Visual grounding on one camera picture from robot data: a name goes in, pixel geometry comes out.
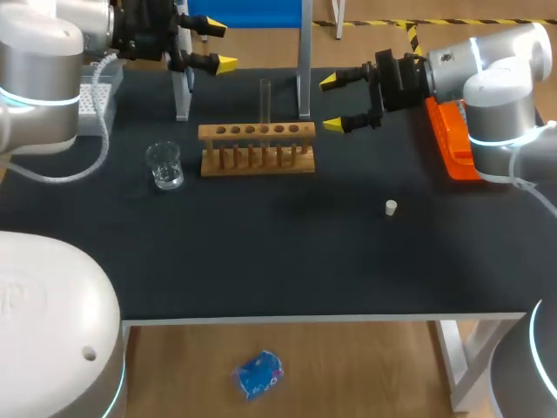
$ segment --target yellow and black tape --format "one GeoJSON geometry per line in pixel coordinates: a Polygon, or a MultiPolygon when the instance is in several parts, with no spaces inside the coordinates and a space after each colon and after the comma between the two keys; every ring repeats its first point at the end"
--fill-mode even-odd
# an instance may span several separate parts
{"type": "Polygon", "coordinates": [[[416,24],[406,24],[406,33],[408,34],[408,40],[412,46],[412,52],[422,55],[421,46],[419,46],[418,42],[418,26],[416,24]]]}
{"type": "MultiPolygon", "coordinates": [[[[557,24],[557,19],[382,19],[382,20],[347,20],[344,26],[385,26],[388,24],[404,26],[405,24],[557,24]]],[[[313,21],[313,26],[331,27],[334,22],[313,21]]]]}

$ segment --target black table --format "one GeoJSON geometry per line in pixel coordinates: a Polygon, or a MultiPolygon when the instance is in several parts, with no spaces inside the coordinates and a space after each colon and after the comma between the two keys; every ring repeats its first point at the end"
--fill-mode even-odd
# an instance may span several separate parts
{"type": "MultiPolygon", "coordinates": [[[[425,108],[389,114],[375,131],[324,131],[320,121],[369,105],[362,84],[321,93],[331,71],[312,74],[314,175],[198,176],[198,125],[257,121],[262,77],[272,80],[272,120],[296,119],[292,71],[198,74],[186,124],[174,121],[169,74],[127,72],[103,169],[64,186],[9,173],[0,228],[86,251],[125,320],[450,318],[525,312],[557,293],[548,211],[509,186],[452,182],[425,108]],[[187,184],[174,192],[157,192],[145,167],[145,150],[160,140],[181,144],[187,184]],[[391,219],[388,199],[399,202],[391,219]]],[[[99,142],[16,161],[67,175],[97,157],[99,142]]],[[[542,191],[557,199],[557,189],[542,191]]]]}

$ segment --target clear glass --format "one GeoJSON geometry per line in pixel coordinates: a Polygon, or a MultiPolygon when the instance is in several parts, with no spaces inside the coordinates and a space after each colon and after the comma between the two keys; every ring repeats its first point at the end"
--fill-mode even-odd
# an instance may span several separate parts
{"type": "Polygon", "coordinates": [[[259,81],[259,123],[271,123],[271,80],[267,78],[259,81]]]}
{"type": "Polygon", "coordinates": [[[174,142],[159,142],[145,154],[147,165],[153,172],[155,184],[161,190],[172,190],[184,183],[180,164],[180,147],[174,142]]]}

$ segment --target blue packet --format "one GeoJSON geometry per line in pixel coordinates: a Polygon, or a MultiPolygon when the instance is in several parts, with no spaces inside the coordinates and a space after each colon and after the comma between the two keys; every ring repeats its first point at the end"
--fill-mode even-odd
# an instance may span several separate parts
{"type": "Polygon", "coordinates": [[[285,375],[280,359],[273,353],[262,351],[255,359],[234,369],[233,375],[248,401],[272,388],[285,375]]]}

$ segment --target glass test tube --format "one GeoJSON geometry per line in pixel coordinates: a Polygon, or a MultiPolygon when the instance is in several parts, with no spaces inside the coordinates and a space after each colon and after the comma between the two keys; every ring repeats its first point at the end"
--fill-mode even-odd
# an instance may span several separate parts
{"type": "MultiPolygon", "coordinates": [[[[261,78],[259,80],[259,129],[262,132],[269,131],[271,123],[271,80],[261,78]]],[[[261,141],[261,148],[268,148],[271,144],[261,141]]]]}

